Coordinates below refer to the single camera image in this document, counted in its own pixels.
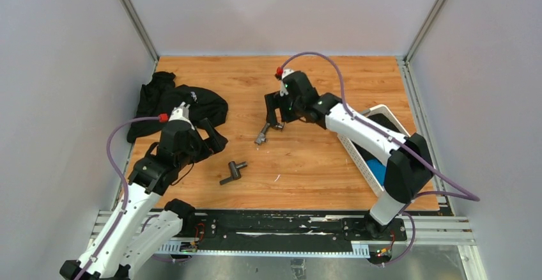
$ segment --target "red cap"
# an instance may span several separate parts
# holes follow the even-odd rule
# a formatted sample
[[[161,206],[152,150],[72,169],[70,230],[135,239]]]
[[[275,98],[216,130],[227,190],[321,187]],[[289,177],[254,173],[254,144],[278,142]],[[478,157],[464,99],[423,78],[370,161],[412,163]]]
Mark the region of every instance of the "red cap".
[[[283,78],[283,71],[284,70],[282,67],[277,67],[277,73],[275,74],[277,80],[281,80]]]
[[[167,116],[167,114],[160,114],[158,115],[158,121],[159,122],[167,122],[169,120],[169,117]]]

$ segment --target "wooden table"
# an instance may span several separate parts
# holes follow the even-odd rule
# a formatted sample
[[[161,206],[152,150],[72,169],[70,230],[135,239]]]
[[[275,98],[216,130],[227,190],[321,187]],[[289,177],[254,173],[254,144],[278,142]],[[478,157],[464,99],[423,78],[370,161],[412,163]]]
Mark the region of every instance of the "wooden table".
[[[339,142],[337,134],[296,121],[284,132],[269,130],[268,142],[254,140],[265,123],[263,95],[279,89],[274,72],[286,56],[162,57],[157,71],[176,74],[176,85],[215,91],[229,104],[226,123],[217,130],[226,149],[194,166],[158,203],[179,198],[196,208],[367,210],[376,196]],[[336,57],[346,85],[346,99],[361,112],[387,105],[409,133],[415,132],[401,75],[393,57]],[[334,69],[323,59],[302,57],[289,68],[304,71],[318,93],[340,96]],[[128,173],[159,133],[135,142]],[[226,185],[228,162],[248,162],[242,178]],[[183,175],[188,168],[181,171]],[[429,183],[424,191],[433,190]],[[435,196],[418,199],[412,210],[438,210]]]

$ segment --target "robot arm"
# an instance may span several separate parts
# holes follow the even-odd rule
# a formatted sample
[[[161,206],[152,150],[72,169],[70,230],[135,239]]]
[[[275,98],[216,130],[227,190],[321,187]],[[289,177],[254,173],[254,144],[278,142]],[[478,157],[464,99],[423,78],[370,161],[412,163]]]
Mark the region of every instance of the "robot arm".
[[[278,71],[275,77],[281,82],[281,89],[265,95],[266,120],[272,127],[280,125],[275,114],[278,108],[283,123],[304,118],[305,122],[346,136],[386,165],[384,192],[366,216],[366,229],[374,237],[381,235],[432,177],[428,169],[403,151],[392,138],[407,145],[431,164],[423,136],[414,134],[405,137],[351,109],[354,115],[372,127],[359,123],[345,111],[339,97],[331,93],[319,95],[303,72],[285,69]],[[387,137],[379,134],[375,128],[385,132]]]
[[[91,264],[80,279],[130,279],[156,249],[181,232],[183,225],[193,224],[194,207],[174,199],[166,205],[159,218],[132,241],[139,225],[167,188],[178,179],[181,169],[226,147],[228,140],[212,127],[208,119],[200,121],[209,135],[209,138],[202,139],[190,122],[188,112],[184,104],[173,109],[162,129],[160,142],[152,144],[146,155],[134,165],[128,178],[126,208],[122,208],[121,201],[113,212],[113,215],[122,214],[120,220],[111,217],[78,260],[65,261],[60,270],[65,279],[76,279],[87,262]],[[104,240],[103,248],[94,257]]]

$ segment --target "blue cloth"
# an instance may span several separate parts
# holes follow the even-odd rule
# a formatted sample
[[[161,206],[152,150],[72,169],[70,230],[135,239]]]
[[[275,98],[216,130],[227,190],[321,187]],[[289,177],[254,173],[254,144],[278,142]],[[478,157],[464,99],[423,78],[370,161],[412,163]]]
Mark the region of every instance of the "blue cloth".
[[[386,175],[386,166],[382,165],[377,159],[367,161],[367,166],[373,172],[376,180],[380,185],[384,185],[384,176]]]

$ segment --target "white wall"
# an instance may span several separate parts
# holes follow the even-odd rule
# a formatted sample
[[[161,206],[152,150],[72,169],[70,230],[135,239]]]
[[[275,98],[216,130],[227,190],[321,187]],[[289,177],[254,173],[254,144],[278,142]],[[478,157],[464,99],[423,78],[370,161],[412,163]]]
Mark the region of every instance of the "white wall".
[[[435,0],[131,0],[160,55],[402,55]]]
[[[59,279],[85,250],[152,68],[119,0],[0,0],[1,279]]]
[[[412,63],[489,279],[539,279],[542,0],[448,0]]]

